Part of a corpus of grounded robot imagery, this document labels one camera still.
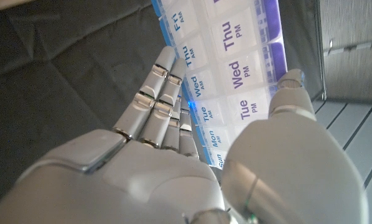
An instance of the robotic hand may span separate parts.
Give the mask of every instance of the robotic hand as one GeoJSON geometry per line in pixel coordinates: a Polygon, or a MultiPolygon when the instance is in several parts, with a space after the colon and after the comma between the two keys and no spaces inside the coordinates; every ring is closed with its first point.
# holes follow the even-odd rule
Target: robotic hand
{"type": "Polygon", "coordinates": [[[174,58],[163,49],[113,131],[84,134],[28,168],[0,202],[0,223],[230,223],[222,195],[259,223],[368,223],[361,177],[316,122],[300,70],[279,80],[269,119],[233,143],[220,187],[198,160],[180,100],[186,64],[174,58]]]}
{"type": "Polygon", "coordinates": [[[84,134],[29,167],[1,200],[0,223],[184,224],[201,211],[230,220],[198,160],[180,97],[186,63],[174,60],[165,47],[113,131],[84,134]]]}

